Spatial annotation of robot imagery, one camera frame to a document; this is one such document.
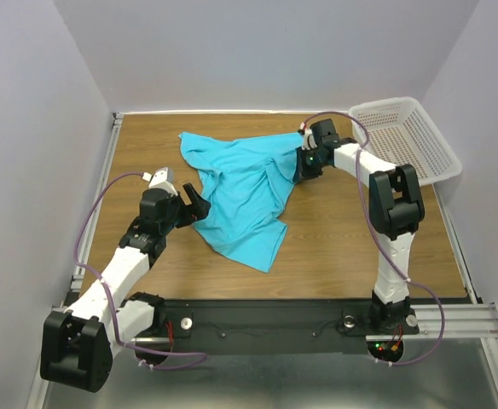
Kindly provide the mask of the turquoise t shirt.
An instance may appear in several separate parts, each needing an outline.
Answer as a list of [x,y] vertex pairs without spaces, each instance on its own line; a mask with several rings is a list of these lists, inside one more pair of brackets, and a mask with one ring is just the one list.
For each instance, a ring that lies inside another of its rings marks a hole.
[[296,133],[220,141],[183,132],[180,152],[197,170],[209,214],[194,227],[226,258],[270,271],[287,234],[279,217],[294,188]]

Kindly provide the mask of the white plastic basket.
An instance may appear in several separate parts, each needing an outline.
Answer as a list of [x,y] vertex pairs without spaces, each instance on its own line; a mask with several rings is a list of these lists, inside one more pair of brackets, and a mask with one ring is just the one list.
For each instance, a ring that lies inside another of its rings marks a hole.
[[412,97],[353,106],[348,114],[370,134],[367,150],[395,164],[411,164],[421,186],[458,176],[462,166],[442,132]]

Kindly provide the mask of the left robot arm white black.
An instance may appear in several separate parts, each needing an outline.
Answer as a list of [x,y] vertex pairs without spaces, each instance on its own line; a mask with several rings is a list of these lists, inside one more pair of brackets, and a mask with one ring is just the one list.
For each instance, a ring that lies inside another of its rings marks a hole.
[[171,329],[163,298],[128,293],[158,260],[166,236],[208,216],[210,203],[187,183],[184,203],[168,181],[142,194],[139,214],[119,240],[109,264],[95,274],[90,288],[63,311],[51,312],[43,323],[39,373],[42,379],[96,392],[107,381],[115,356],[122,349],[143,354],[139,366],[158,370],[167,350],[144,348],[133,338],[151,328]]

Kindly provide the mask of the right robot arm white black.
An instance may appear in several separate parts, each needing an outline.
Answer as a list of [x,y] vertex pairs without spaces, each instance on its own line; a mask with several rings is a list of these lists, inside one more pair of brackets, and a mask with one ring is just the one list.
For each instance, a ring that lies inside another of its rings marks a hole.
[[339,136],[333,121],[302,123],[298,133],[294,183],[315,179],[328,165],[356,178],[363,213],[379,252],[369,323],[377,331],[402,323],[410,315],[408,265],[425,206],[415,168],[374,156],[350,137]]

